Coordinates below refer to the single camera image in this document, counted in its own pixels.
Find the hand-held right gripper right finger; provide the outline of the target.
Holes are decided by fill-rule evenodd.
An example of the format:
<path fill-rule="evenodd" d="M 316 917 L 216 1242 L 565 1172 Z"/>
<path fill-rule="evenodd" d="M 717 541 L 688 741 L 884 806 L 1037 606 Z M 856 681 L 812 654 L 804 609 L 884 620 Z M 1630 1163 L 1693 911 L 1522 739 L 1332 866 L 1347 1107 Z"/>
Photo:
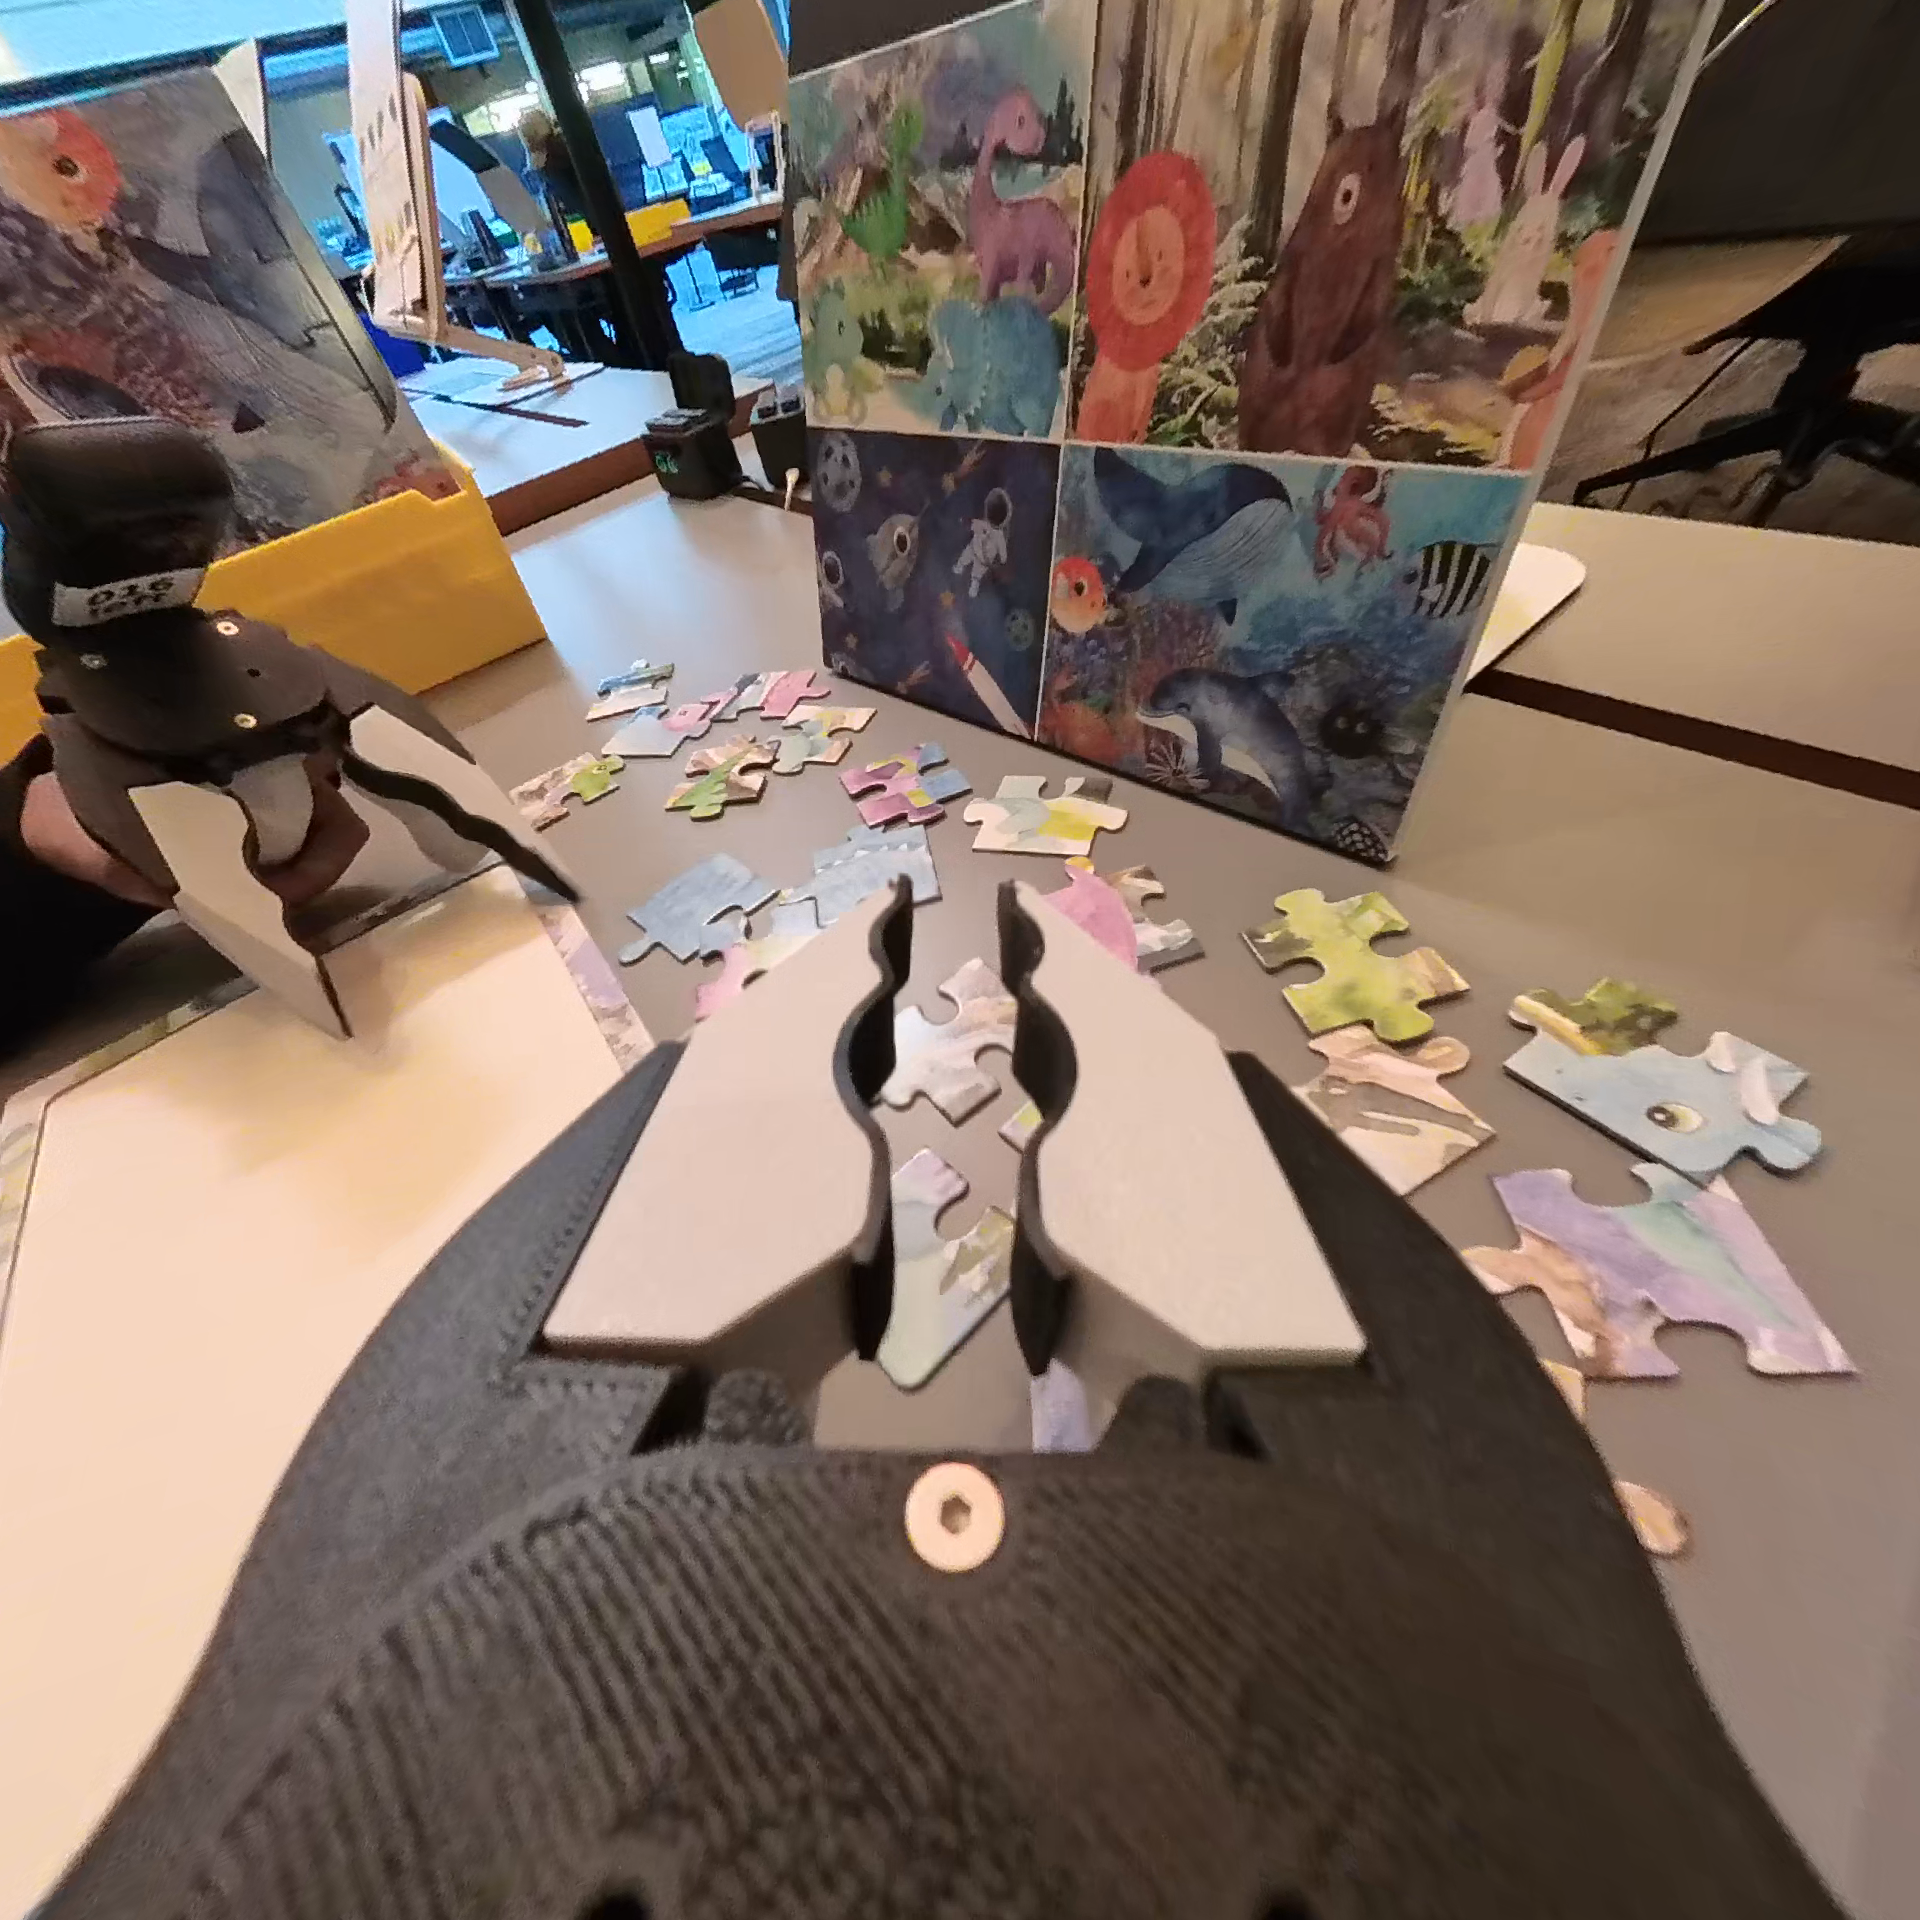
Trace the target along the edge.
<path fill-rule="evenodd" d="M 1146 1378 L 1352 1367 L 1365 1332 L 1213 1033 L 1030 885 L 997 899 L 1018 1165 L 1010 1307 L 1026 1372 L 1087 1411 Z"/>

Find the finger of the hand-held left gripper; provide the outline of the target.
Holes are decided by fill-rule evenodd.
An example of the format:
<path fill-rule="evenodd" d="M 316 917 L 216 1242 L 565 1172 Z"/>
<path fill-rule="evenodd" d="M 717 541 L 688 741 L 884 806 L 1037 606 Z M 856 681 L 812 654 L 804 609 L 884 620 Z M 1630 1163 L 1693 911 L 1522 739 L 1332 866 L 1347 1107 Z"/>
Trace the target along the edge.
<path fill-rule="evenodd" d="M 448 874 L 494 854 L 570 905 L 582 899 L 541 834 L 431 715 L 408 717 L 383 703 L 359 711 L 343 735 L 343 777 Z"/>
<path fill-rule="evenodd" d="M 304 777 L 260 777 L 239 794 L 213 785 L 144 785 L 128 798 L 173 883 L 179 918 L 255 988 L 335 1039 L 351 1025 L 328 964 L 287 921 L 258 869 L 263 853 L 298 853 L 312 826 Z"/>

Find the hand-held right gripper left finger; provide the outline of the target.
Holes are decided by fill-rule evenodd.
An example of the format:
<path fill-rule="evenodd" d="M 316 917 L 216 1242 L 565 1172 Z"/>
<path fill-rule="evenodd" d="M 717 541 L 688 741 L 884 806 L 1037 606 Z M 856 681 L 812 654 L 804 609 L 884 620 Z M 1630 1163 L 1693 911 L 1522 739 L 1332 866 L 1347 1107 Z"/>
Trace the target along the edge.
<path fill-rule="evenodd" d="M 700 1022 L 541 1327 L 567 1357 L 686 1369 L 872 1361 L 896 1290 L 876 1119 L 909 972 L 909 879 Z"/>

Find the pile of jigsaw pieces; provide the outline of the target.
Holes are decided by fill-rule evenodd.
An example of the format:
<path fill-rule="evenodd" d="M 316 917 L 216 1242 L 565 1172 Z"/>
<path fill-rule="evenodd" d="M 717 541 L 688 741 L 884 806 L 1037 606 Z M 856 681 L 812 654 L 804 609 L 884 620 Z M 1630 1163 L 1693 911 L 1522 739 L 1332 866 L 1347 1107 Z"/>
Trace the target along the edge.
<path fill-rule="evenodd" d="M 1138 918 L 1124 886 L 1094 875 L 1091 859 L 1075 859 L 1063 885 L 1042 897 L 1124 969 L 1162 989 L 1141 972 L 1138 938 L 1149 924 Z M 800 902 L 781 905 L 774 924 L 806 925 L 806 935 L 774 961 L 743 962 L 730 951 L 701 1022 L 831 925 L 818 927 L 813 910 Z M 1430 1001 L 1459 996 L 1468 985 L 1436 951 L 1379 951 L 1383 938 L 1403 927 L 1403 917 L 1379 893 L 1334 902 L 1320 891 L 1295 889 L 1282 893 L 1272 917 L 1246 938 L 1262 969 L 1312 972 L 1286 988 L 1286 1001 L 1312 1038 L 1320 1071 L 1304 1087 L 1282 1087 L 1280 1105 L 1284 1116 L 1308 1119 L 1310 1146 L 1332 1147 L 1334 1175 L 1358 1181 L 1356 1197 L 1332 1197 L 1308 1175 L 1286 1172 L 1331 1263 L 1338 1236 L 1386 1223 L 1406 1194 L 1483 1139 L 1477 1118 L 1446 1086 L 1469 1054 L 1460 1042 L 1438 1038 L 1426 1014 Z M 1035 1110 L 1012 1070 L 1018 1006 L 1004 985 L 1002 961 L 966 972 L 950 983 L 948 996 L 954 1014 L 939 1025 L 916 1006 L 896 1006 L 896 1068 L 872 1114 L 891 1150 L 891 1178 L 924 1147 L 964 1175 L 966 1197 L 942 1217 L 942 1231 L 958 1236 L 988 1206 L 1018 1212 L 1018 1165 Z M 1758 1377 L 1850 1377 L 1854 1363 L 1726 1180 L 1726 1169 L 1741 1156 L 1774 1171 L 1813 1162 L 1819 1133 L 1784 1114 L 1805 1076 L 1726 1031 L 1709 1036 L 1693 1057 L 1656 1046 L 1674 1009 L 1612 979 L 1574 998 L 1525 994 L 1514 1017 L 1531 1027 L 1517 1074 L 1638 1154 L 1643 1197 L 1628 1206 L 1583 1203 L 1558 1169 L 1503 1175 L 1496 1194 L 1515 1244 L 1472 1247 L 1460 1267 L 1492 1294 L 1535 1291 L 1551 1307 L 1573 1363 L 1544 1361 L 1542 1369 L 1574 1418 L 1583 1415 L 1587 1380 L 1674 1377 L 1664 1350 L 1674 1327 L 1732 1337 Z M 656 1095 L 671 1050 L 661 1046 L 647 1063 Z M 1229 1063 L 1255 1107 L 1255 1092 L 1271 1090 L 1260 1065 L 1231 1057 Z M 638 1133 L 590 1180 L 582 1212 L 559 1242 L 557 1271 L 535 1326 L 540 1357 L 590 1361 L 550 1354 L 541 1327 Z M 1326 1226 L 1310 1217 L 1317 1194 L 1331 1209 Z M 1339 1286 L 1359 1321 L 1358 1284 Z M 1320 1369 L 1347 1385 L 1367 1361 L 1383 1355 L 1386 1332 L 1365 1332 L 1365 1355 L 1352 1367 Z M 1064 1367 L 1030 1385 L 1037 1449 L 1085 1449 L 1117 1411 L 1087 1411 Z"/>

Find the light blue jigsaw piece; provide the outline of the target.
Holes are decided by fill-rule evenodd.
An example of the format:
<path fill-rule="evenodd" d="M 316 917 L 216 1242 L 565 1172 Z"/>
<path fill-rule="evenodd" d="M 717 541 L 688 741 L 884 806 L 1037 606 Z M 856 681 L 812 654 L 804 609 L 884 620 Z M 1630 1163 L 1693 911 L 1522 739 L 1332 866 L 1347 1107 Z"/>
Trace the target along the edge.
<path fill-rule="evenodd" d="M 780 891 L 780 879 L 756 874 L 744 861 L 708 854 L 629 910 L 638 938 L 624 943 L 615 961 L 630 969 L 654 951 L 679 964 L 717 955 L 740 939 L 743 921 L 776 900 Z"/>

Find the green beige jigsaw piece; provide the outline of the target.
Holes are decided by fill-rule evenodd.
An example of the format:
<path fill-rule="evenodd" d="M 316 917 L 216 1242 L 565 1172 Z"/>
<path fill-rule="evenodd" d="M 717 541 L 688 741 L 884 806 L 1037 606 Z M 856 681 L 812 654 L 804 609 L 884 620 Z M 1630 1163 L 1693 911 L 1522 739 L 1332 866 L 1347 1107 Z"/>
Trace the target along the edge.
<path fill-rule="evenodd" d="M 774 763 L 776 746 L 756 735 L 701 746 L 684 759 L 663 809 L 710 823 L 732 805 L 756 802 Z"/>

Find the puzzle tray with painted border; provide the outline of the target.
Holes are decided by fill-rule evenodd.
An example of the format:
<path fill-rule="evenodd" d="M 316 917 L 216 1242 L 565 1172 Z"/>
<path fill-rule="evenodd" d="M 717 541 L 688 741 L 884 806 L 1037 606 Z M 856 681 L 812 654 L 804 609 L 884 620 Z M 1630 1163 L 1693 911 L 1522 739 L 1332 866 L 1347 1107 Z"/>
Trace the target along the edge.
<path fill-rule="evenodd" d="M 5 1915 L 144 1762 L 376 1321 L 651 1042 L 581 914 L 500 869 L 327 964 L 347 1039 L 237 980 L 6 1105 Z"/>

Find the pink yellow joined jigsaw piece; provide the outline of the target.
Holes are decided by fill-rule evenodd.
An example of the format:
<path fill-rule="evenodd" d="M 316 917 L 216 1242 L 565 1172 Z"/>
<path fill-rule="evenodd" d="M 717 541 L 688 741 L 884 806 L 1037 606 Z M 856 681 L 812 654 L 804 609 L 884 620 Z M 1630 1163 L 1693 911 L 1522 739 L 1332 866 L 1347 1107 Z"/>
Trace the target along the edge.
<path fill-rule="evenodd" d="M 950 766 L 947 749 L 934 741 L 848 769 L 839 785 L 856 818 L 876 829 L 936 823 L 948 802 L 968 801 L 973 794 L 968 777 Z"/>

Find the person's left forearm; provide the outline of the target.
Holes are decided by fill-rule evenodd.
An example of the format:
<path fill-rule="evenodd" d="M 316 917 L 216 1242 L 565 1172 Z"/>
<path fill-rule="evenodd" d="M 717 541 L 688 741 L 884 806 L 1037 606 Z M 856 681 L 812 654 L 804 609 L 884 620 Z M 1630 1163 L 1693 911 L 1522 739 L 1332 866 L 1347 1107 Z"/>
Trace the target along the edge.
<path fill-rule="evenodd" d="M 107 953 L 166 910 L 170 902 L 123 899 L 5 844 L 3 1058 L 37 1042 L 83 996 Z"/>

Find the person's left hand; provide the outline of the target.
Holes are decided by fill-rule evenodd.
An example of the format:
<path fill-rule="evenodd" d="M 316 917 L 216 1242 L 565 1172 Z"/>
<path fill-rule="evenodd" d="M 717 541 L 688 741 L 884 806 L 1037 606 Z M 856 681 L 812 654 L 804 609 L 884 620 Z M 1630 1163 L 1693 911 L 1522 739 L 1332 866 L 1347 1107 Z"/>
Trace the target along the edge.
<path fill-rule="evenodd" d="M 368 826 L 340 794 L 327 761 L 307 763 L 310 823 L 294 854 L 276 866 L 255 865 L 255 874 L 287 905 L 307 905 L 339 883 L 368 841 Z M 52 874 L 85 883 L 133 905 L 163 910 L 171 897 L 151 886 L 126 861 L 102 851 L 80 826 L 58 775 L 37 775 L 24 785 L 19 826 L 24 851 Z"/>

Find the yellow plastic bin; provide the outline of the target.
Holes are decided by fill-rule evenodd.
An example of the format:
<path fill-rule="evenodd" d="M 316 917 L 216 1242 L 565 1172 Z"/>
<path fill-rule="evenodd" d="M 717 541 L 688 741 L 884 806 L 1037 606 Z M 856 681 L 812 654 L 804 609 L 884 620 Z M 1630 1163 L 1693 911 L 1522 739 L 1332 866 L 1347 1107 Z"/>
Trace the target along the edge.
<path fill-rule="evenodd" d="M 234 609 L 397 686 L 456 678 L 541 637 L 480 497 L 415 492 L 210 565 L 200 609 Z M 39 650 L 5 598 L 5 761 L 40 734 Z"/>

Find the ocean jigsaw puzzle board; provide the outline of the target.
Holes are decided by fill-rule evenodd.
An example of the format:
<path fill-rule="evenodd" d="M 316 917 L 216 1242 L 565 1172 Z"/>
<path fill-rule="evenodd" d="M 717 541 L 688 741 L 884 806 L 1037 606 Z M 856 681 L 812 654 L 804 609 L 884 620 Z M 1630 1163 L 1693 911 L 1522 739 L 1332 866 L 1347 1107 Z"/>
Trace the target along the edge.
<path fill-rule="evenodd" d="M 463 487 L 208 66 L 5 115 L 3 412 L 190 427 L 230 554 Z"/>

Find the black device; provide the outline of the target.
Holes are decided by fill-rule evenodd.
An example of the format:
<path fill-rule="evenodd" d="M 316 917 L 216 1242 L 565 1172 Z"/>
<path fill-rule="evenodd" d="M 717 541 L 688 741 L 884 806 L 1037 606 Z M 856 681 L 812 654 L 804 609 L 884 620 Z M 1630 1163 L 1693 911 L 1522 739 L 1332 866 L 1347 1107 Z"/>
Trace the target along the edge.
<path fill-rule="evenodd" d="M 642 430 L 663 492 L 684 501 L 743 493 L 790 513 L 806 481 L 802 394 L 736 390 L 717 353 L 675 353 L 667 374 L 675 402 Z"/>

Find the wooden easel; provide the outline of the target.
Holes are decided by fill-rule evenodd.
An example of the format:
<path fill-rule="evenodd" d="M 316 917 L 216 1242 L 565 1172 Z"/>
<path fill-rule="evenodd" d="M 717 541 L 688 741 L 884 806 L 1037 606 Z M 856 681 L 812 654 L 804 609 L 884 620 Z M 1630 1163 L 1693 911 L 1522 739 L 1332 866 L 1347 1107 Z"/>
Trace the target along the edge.
<path fill-rule="evenodd" d="M 448 318 L 442 218 L 421 83 L 400 62 L 400 4 L 347 3 L 351 145 L 372 250 L 372 319 L 396 339 L 486 356 L 509 367 L 494 395 L 565 389 L 556 353 L 498 341 Z"/>

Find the black pole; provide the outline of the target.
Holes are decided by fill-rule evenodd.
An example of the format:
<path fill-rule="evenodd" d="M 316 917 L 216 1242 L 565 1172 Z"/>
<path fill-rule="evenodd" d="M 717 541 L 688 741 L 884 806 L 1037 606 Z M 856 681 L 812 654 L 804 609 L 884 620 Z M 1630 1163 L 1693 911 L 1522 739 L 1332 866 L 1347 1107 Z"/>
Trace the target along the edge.
<path fill-rule="evenodd" d="M 661 262 L 632 239 L 629 211 L 579 87 L 559 22 L 548 3 L 509 3 L 507 11 L 528 66 L 535 68 L 548 117 L 581 187 L 582 214 L 596 235 L 613 281 L 615 339 L 629 366 L 666 372 L 682 349 Z"/>

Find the illustrated puzzle box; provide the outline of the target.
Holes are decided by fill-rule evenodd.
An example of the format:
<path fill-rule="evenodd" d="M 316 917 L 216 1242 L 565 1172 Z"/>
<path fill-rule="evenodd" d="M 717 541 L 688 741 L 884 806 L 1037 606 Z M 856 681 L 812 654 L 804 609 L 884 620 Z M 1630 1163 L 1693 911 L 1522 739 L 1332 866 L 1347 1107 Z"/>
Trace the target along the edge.
<path fill-rule="evenodd" d="M 1719 11 L 790 4 L 830 671 L 1386 871 Z"/>

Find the black office chair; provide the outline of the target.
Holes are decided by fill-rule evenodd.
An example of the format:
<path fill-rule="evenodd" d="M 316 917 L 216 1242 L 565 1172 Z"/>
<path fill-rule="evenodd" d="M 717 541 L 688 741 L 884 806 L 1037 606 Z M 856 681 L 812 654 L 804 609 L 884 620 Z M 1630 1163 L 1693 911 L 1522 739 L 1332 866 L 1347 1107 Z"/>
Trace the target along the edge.
<path fill-rule="evenodd" d="M 1638 246 L 1542 497 L 1767 526 L 1824 477 L 1915 489 L 1915 225 Z"/>

